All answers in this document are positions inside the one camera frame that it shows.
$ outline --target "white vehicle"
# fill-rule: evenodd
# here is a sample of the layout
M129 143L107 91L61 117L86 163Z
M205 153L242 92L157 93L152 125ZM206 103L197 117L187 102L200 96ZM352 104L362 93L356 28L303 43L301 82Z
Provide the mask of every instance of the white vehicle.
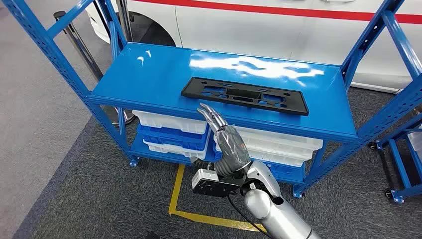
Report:
M160 25L177 47L340 65L382 1L127 0L127 7ZM94 6L86 10L95 33L108 42ZM396 16L421 57L421 0L406 0ZM410 81L384 30L359 64L352 86L394 93Z

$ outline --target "blue plastic bin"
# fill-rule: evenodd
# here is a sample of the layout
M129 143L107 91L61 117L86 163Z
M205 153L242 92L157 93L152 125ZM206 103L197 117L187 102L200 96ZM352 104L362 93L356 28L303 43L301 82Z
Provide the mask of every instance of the blue plastic bin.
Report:
M171 144L183 148L202 151L205 149L209 125L204 134L182 132L174 128L155 128L139 125L136 130L142 134L146 142L158 144Z

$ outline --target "shelf foot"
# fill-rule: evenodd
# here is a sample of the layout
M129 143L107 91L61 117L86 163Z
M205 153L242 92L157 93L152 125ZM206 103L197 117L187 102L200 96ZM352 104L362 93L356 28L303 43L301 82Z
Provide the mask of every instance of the shelf foot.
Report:
M293 197L295 197L295 198L302 198L304 195L303 195L303 192L302 191L299 191L299 190L296 190L296 186L293 186Z
M135 156L132 157L130 159L130 162L129 162L129 167L134 168L134 167L138 166L139 160L140 160L139 157L135 157Z
M393 201L395 203L404 203L405 200L403 199L403 196L398 196L397 195L397 191L394 189L385 189L384 190L384 195L389 198L389 199L393 199Z

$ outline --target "yellow floor tape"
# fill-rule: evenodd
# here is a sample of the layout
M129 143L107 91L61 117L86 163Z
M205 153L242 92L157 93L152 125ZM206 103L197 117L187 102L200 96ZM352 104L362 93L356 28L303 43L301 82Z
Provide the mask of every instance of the yellow floor tape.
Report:
M248 231L253 231L253 232L258 231L254 226L252 226L248 222L240 222L240 221L229 220L229 219L224 219L224 218L216 218L216 217L210 217L210 216L205 216L205 215L200 215L200 214L177 211L176 210L177 200L179 198L180 186L182 184L184 171L185 171L185 166L183 164L179 164L179 168L177 170L177 175L176 175L176 181L174 183L173 193L172 193L172 197L170 201L170 207L169 207L170 215L174 214L174 215L177 215L177 216L180 216L180 217L183 217L183 218L186 218L198 223L207 223L207 224L212 224L212 225L217 225L217 226L237 228L237 229L248 230ZM262 227L261 224L257 224L257 226L263 231L265 231L265 229Z

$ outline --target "blue metal shelf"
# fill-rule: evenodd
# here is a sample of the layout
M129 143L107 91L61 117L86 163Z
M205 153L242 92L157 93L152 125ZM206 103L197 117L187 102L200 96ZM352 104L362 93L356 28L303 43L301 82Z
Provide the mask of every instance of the blue metal shelf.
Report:
M102 105L203 120L204 100L181 96L191 77L302 91L309 116L207 104L237 126L341 142L357 139L340 67L128 43L88 96Z
M149 151L147 145L141 143L141 135L137 135L129 147L122 108L201 120L196 108L204 100L181 96L182 88L192 76L303 92L310 112L307 117L207 101L231 124L324 139L307 175L304 167L290 175L275 175L280 181L295 184L295 197L301 197L303 191L422 103L422 64L394 17L404 0L382 2L341 66L126 42L111 1L96 0L110 32L114 62L92 92L54 42L54 37L93 0L79 0L48 30L24 0L2 1L128 157L130 166L138 164L138 157L189 164L189 159L182 155ZM385 27L413 81L356 132L346 92L360 60ZM101 105L118 107L120 130L114 128ZM403 135L397 134L394 139ZM322 162L327 141L343 144ZM206 159L214 159L210 147ZM403 191L401 196L421 187Z

